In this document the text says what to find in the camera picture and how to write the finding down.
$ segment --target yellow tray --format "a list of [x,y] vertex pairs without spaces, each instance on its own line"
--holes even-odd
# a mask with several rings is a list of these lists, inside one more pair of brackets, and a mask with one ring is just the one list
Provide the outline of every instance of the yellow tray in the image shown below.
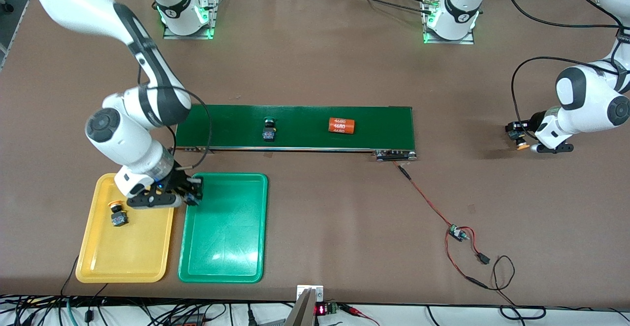
[[173,208],[133,209],[124,204],[129,223],[112,225],[108,203],[126,202],[114,173],[99,178],[83,235],[75,275],[83,283],[152,283],[166,271]]

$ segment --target orange cylinder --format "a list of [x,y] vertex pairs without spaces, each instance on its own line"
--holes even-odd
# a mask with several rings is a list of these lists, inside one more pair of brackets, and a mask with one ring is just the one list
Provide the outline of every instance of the orange cylinder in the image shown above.
[[328,131],[331,133],[353,134],[354,120],[343,118],[331,118],[328,120]]

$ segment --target teal cable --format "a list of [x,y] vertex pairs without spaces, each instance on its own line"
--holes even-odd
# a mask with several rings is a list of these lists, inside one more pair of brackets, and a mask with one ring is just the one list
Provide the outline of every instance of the teal cable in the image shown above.
[[65,307],[68,309],[68,315],[70,316],[70,321],[72,321],[73,326],[79,326],[77,324],[77,320],[74,319],[74,315],[72,314],[72,308],[70,308],[70,298],[65,300]]

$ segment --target brown tabletop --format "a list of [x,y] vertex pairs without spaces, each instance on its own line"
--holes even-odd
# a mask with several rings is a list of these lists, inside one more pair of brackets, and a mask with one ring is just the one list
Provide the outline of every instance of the brown tabletop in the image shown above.
[[[451,221],[475,229],[482,252],[513,259],[506,293],[515,303],[630,306],[630,126],[577,135],[575,151],[557,156],[514,151],[504,133],[515,120],[509,86],[521,61],[600,59],[614,30],[540,25],[508,0],[486,0],[474,46],[423,45],[418,14],[366,0],[226,0],[216,39],[168,41],[152,0],[119,1],[206,102],[412,106],[419,160],[407,171]],[[519,1],[544,19],[608,22],[582,0]],[[516,86],[524,117],[558,104],[554,81],[565,66],[542,61],[522,70]],[[59,293],[81,247],[95,182],[119,169],[83,126],[104,97],[134,86],[136,71],[123,44],[65,30],[31,1],[0,74],[0,293]],[[155,135],[170,145],[167,131]],[[268,156],[222,152],[199,167],[268,176],[260,283],[181,283],[182,208],[166,276],[110,284],[103,294],[291,300],[297,284],[322,284],[326,297],[349,302],[504,303],[450,265],[446,225],[393,164],[361,154]],[[467,274],[490,283],[491,267],[468,243],[451,249]],[[66,293],[100,287],[73,275]]]

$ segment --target green plastic bin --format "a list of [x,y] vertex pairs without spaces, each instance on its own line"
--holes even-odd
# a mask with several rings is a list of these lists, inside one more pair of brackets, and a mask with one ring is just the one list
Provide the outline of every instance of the green plastic bin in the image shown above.
[[256,283],[263,276],[267,177],[197,173],[203,199],[186,208],[178,275],[185,283]]

